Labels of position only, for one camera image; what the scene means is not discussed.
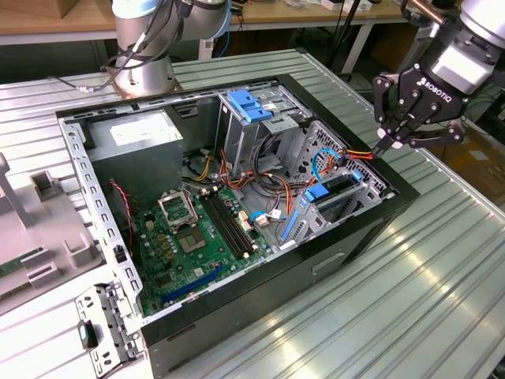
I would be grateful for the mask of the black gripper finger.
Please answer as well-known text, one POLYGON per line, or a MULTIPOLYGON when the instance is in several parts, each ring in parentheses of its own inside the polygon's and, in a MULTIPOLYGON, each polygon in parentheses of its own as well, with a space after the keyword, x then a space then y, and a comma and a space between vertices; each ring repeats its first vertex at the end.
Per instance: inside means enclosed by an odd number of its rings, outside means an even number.
POLYGON ((381 116, 380 155, 389 148, 401 148, 403 145, 409 145, 411 148, 427 148, 463 142, 466 128, 460 118, 451 119, 442 129, 419 130, 421 125, 432 121, 440 108, 438 103, 431 103, 417 113, 407 111, 402 114, 400 107, 389 118, 381 116))
POLYGON ((373 157, 380 158, 389 148, 401 148, 413 133, 410 111, 418 101, 418 90, 402 92, 398 74, 381 74, 373 82, 373 99, 374 117, 380 124, 373 157))

